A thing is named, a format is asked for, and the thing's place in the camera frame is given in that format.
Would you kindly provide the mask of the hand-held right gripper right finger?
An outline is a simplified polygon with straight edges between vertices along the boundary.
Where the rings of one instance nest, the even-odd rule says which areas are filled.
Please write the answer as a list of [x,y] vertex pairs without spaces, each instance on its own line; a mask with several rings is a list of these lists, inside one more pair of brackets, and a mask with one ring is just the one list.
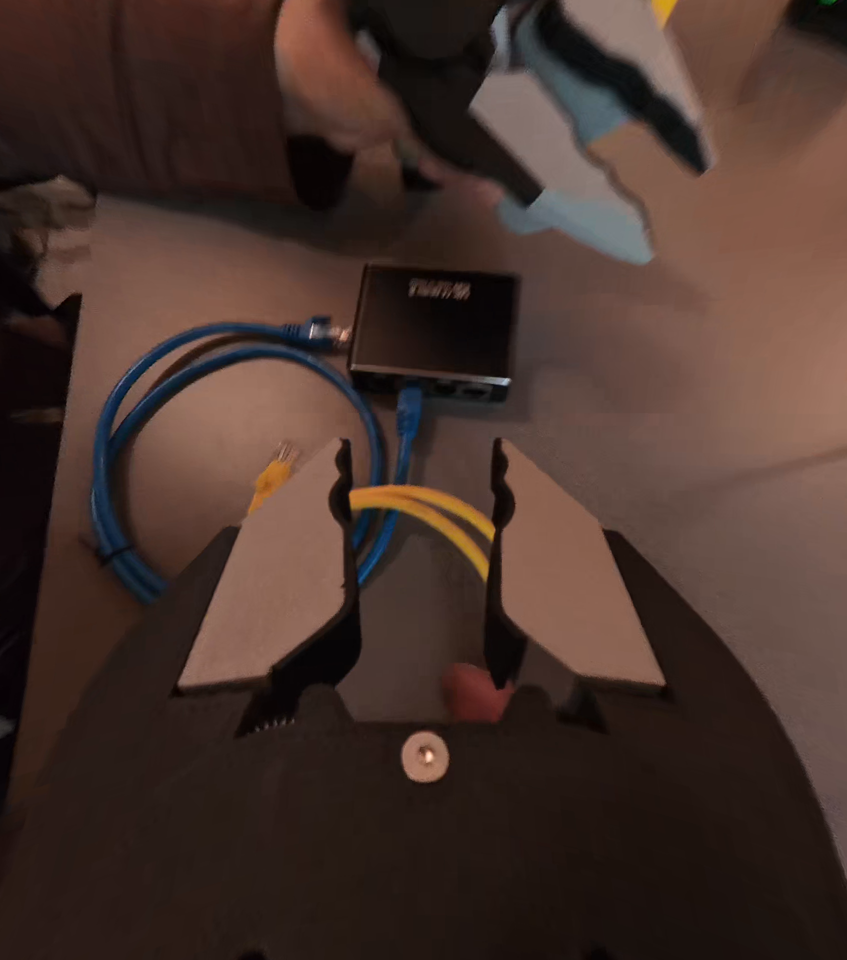
[[498,689],[542,689],[558,714],[598,691],[666,689],[599,521],[511,441],[490,460],[493,535],[483,656]]

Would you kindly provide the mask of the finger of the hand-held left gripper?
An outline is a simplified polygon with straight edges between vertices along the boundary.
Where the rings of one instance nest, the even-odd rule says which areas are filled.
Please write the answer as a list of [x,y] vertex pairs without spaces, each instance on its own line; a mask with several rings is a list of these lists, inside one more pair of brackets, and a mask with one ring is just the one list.
[[536,78],[490,74],[471,111],[542,186],[533,201],[500,200],[497,216],[507,230],[516,235],[553,231],[617,261],[652,261],[643,205],[577,144],[572,127]]
[[512,65],[541,84],[581,149],[633,122],[695,174],[713,168],[701,104],[650,2],[527,2],[508,16]]

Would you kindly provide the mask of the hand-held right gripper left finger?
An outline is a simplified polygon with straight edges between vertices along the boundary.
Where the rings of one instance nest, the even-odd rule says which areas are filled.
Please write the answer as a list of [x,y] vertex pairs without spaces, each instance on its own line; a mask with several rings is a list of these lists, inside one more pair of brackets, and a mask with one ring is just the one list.
[[267,681],[355,608],[352,486],[351,444],[334,438],[243,519],[180,692]]

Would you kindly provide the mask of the black network switch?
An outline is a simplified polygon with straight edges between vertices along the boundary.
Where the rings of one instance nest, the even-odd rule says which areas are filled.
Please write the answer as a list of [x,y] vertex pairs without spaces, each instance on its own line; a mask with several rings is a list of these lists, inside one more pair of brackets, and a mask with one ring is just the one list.
[[384,396],[417,385],[428,398],[502,404],[521,294],[510,272],[366,265],[348,342],[353,387]]

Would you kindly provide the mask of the person's left forearm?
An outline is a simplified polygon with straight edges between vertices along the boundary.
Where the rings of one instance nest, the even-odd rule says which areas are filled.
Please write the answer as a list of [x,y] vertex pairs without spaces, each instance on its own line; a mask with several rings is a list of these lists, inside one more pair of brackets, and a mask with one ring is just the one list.
[[280,7],[0,1],[0,176],[294,205]]

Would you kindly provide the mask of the person's left hand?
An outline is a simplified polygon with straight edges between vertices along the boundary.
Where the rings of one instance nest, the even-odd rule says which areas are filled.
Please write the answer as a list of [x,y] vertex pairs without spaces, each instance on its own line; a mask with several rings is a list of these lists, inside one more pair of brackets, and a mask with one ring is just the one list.
[[282,2],[273,59],[291,137],[319,138],[349,155],[389,146],[431,183],[451,180],[454,171],[419,143],[404,108],[358,48],[345,2]]

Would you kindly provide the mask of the person's right hand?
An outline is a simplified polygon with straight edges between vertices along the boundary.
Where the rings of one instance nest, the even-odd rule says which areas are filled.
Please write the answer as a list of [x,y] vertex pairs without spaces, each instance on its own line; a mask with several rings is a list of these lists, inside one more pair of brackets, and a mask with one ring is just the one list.
[[500,722],[514,692],[513,684],[497,688],[487,671],[469,663],[454,663],[441,676],[442,701],[455,723]]

